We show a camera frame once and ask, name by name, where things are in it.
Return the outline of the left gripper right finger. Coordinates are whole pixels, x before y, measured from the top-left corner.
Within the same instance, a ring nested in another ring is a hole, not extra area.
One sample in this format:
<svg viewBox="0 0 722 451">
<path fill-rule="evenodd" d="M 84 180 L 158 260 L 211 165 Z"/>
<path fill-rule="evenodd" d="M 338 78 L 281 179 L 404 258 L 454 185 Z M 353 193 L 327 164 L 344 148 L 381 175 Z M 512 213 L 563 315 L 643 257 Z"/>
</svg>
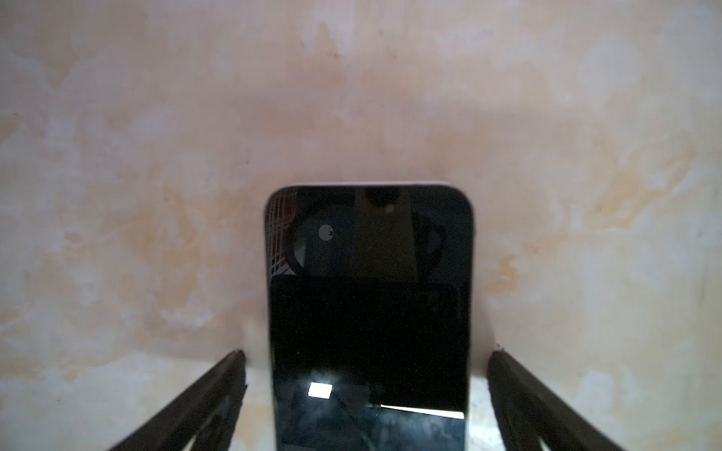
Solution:
<svg viewBox="0 0 722 451">
<path fill-rule="evenodd" d="M 509 353 L 491 354 L 487 380 L 505 449 L 622 450 Z"/>
</svg>

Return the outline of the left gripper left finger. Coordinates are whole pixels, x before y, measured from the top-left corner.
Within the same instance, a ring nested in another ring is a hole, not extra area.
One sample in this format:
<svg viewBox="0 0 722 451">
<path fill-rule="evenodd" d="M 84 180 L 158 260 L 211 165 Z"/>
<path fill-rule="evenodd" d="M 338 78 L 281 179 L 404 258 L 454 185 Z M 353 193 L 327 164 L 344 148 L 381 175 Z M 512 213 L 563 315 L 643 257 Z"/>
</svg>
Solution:
<svg viewBox="0 0 722 451">
<path fill-rule="evenodd" d="M 246 389 L 246 355 L 235 350 L 113 448 L 228 450 Z"/>
</svg>

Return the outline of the black phone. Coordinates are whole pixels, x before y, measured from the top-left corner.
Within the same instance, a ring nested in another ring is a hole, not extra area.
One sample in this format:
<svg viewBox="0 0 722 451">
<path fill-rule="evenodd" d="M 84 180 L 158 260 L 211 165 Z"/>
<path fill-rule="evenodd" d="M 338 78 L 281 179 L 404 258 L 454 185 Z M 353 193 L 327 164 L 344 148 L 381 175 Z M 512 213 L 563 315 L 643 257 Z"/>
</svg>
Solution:
<svg viewBox="0 0 722 451">
<path fill-rule="evenodd" d="M 288 186 L 264 228 L 276 448 L 465 449 L 467 197 L 432 183 Z"/>
</svg>

